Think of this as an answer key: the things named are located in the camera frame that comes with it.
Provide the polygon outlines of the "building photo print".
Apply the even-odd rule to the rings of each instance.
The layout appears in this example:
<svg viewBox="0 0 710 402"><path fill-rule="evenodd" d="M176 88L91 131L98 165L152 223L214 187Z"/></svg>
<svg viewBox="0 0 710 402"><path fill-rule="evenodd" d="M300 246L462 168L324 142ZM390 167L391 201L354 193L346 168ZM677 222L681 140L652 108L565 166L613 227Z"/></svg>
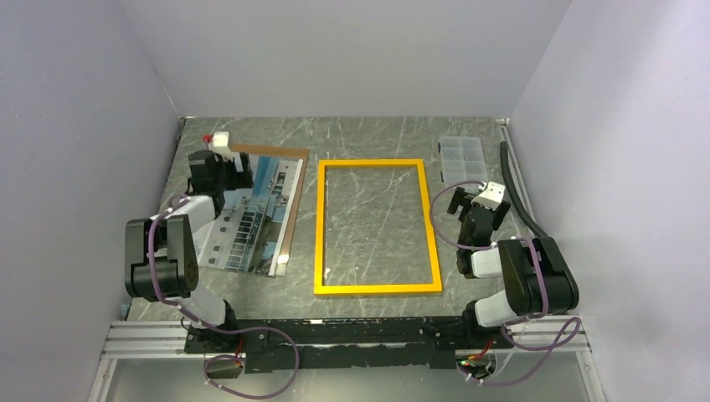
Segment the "building photo print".
<svg viewBox="0 0 710 402"><path fill-rule="evenodd" d="M195 235L202 268L254 275L247 271L250 263L247 239L255 237L259 224L252 221L253 213L244 211L252 189L227 191L218 218Z"/></svg>

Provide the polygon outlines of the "brown backing board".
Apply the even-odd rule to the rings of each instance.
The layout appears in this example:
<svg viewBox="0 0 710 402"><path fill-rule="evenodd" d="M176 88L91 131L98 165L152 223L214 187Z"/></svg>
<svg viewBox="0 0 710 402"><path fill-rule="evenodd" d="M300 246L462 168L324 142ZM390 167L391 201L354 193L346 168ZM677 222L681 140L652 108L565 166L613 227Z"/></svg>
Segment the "brown backing board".
<svg viewBox="0 0 710 402"><path fill-rule="evenodd" d="M290 258L296 217L304 188L309 151L305 148L232 145L234 152L250 156L255 185L244 211L254 214L258 232L247 239L247 271L262 276L283 276Z"/></svg>

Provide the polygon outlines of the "yellow picture frame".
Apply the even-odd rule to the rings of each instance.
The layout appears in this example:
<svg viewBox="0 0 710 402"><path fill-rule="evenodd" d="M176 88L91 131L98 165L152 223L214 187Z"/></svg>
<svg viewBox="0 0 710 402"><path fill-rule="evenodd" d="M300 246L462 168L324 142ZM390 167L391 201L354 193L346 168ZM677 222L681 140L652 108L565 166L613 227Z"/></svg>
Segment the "yellow picture frame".
<svg viewBox="0 0 710 402"><path fill-rule="evenodd" d="M326 206L328 168L415 168L423 213L426 247L430 261L429 283L336 285L325 283ZM435 231L430 217L430 195L424 161L421 159L322 159L318 162L316 187L316 223L314 251L314 286L316 296L380 296L430 294L443 290Z"/></svg>

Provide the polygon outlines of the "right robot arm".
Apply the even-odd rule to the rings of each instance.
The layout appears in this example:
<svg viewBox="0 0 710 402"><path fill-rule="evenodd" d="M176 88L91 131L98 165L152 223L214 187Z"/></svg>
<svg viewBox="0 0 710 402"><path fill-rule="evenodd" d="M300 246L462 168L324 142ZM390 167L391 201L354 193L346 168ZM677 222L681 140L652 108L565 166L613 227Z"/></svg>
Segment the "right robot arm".
<svg viewBox="0 0 710 402"><path fill-rule="evenodd" d="M478 194L457 187L447 207L460 221L455 242L460 274L466 279L500 278L503 284L494 295L468 303L461 314L461 338L473 348L509 322L568 312L579 304L579 287L553 238L492 239L511 207L504 193L493 182Z"/></svg>

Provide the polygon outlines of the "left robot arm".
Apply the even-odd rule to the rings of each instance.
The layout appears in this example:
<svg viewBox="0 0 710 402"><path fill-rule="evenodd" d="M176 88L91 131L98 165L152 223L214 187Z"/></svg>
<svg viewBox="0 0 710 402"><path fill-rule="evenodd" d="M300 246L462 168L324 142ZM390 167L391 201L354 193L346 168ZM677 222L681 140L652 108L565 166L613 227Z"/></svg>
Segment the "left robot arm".
<svg viewBox="0 0 710 402"><path fill-rule="evenodd" d="M250 156L201 150L188 156L185 192L159 214L132 219L125 227L124 283L133 298L160 302L184 317L220 352L239 342L234 310L199 279L193 236L223 212L225 194L254 186Z"/></svg>

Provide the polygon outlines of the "clear plastic organizer box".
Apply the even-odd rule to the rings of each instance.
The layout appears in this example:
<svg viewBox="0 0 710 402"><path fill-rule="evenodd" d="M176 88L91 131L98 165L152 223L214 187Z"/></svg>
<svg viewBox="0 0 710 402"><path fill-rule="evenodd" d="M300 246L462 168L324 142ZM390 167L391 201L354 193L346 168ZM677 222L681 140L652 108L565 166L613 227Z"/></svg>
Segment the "clear plastic organizer box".
<svg viewBox="0 0 710 402"><path fill-rule="evenodd" d="M442 136L438 142L438 151L440 176L446 185L466 180L489 180L479 137Z"/></svg>

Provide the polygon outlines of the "aluminium extrusion frame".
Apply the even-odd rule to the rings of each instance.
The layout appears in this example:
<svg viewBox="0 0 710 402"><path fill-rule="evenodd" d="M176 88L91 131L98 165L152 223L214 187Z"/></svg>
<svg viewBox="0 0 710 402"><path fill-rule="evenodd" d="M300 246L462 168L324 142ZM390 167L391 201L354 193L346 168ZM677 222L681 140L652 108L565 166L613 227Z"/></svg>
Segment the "aluminium extrusion frame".
<svg viewBox="0 0 710 402"><path fill-rule="evenodd" d="M184 344L189 328L179 321L113 322L108 332L103 351L102 366L112 369L119 359L210 359L217 354L187 354ZM580 317L547 316L507 325L502 335L512 344L506 350L487 351L477 354L492 359L495 353L511 360L515 353L575 353L582 369L587 394L593 401L604 401L605 392L600 383L592 359L592 349ZM237 351L244 360L244 355Z"/></svg>

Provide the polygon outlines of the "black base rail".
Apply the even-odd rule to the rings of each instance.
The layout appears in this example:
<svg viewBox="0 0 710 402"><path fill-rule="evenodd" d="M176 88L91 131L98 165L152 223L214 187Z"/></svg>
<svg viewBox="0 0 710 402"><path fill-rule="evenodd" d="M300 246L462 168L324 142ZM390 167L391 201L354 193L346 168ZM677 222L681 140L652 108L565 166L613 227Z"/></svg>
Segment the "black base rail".
<svg viewBox="0 0 710 402"><path fill-rule="evenodd" d="M423 365L454 369L483 350L512 348L499 328L476 328L469 317L375 317L234 320L237 335L190 327L187 354L244 355L249 374L276 370Z"/></svg>

